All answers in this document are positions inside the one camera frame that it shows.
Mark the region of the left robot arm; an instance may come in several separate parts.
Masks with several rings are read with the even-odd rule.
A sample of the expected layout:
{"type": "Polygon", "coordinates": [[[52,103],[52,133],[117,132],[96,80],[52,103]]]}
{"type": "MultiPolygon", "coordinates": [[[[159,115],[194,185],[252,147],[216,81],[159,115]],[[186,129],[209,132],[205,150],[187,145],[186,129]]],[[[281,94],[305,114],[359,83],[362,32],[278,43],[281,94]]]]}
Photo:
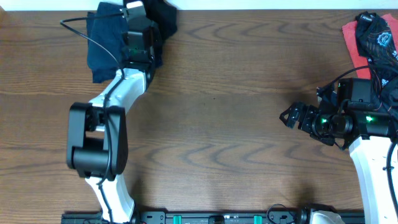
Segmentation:
{"type": "Polygon", "coordinates": [[[138,223],[123,172],[128,159],[126,115],[151,84],[159,26],[147,16],[89,13],[87,64],[93,81],[111,83],[87,103],[69,109],[66,163],[94,190],[101,221],[138,223]]]}

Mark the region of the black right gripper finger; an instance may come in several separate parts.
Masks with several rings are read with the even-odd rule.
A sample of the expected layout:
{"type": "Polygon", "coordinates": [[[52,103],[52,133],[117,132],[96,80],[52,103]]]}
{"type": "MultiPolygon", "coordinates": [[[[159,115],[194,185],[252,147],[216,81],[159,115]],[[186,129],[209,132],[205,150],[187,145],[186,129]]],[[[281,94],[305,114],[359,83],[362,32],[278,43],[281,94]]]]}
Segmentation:
{"type": "Polygon", "coordinates": [[[299,117],[305,112],[306,108],[307,106],[305,103],[297,101],[292,103],[292,105],[285,111],[285,114],[287,114],[289,117],[299,117]]]}
{"type": "Polygon", "coordinates": [[[279,119],[284,123],[284,125],[288,128],[294,128],[296,122],[299,120],[300,112],[288,112],[285,111],[280,114],[279,119]]]}

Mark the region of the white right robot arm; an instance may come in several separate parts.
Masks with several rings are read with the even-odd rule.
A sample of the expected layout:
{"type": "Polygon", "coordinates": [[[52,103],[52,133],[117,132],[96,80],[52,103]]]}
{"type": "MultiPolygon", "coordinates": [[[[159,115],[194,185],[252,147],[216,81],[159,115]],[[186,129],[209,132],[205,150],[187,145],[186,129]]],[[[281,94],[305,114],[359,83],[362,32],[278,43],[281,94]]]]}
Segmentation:
{"type": "Polygon", "coordinates": [[[339,106],[293,103],[279,116],[311,138],[349,150],[359,180],[365,223],[397,223],[397,130],[385,113],[339,106]]]}

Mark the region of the plain black t-shirt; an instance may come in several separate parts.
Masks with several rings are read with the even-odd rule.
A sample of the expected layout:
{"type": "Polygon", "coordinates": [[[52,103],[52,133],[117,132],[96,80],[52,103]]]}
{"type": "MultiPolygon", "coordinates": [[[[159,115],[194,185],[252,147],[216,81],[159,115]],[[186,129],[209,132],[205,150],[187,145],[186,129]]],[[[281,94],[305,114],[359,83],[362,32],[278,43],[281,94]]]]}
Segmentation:
{"type": "Polygon", "coordinates": [[[162,40],[177,31],[177,8],[164,0],[143,0],[148,18],[159,25],[162,40]]]}

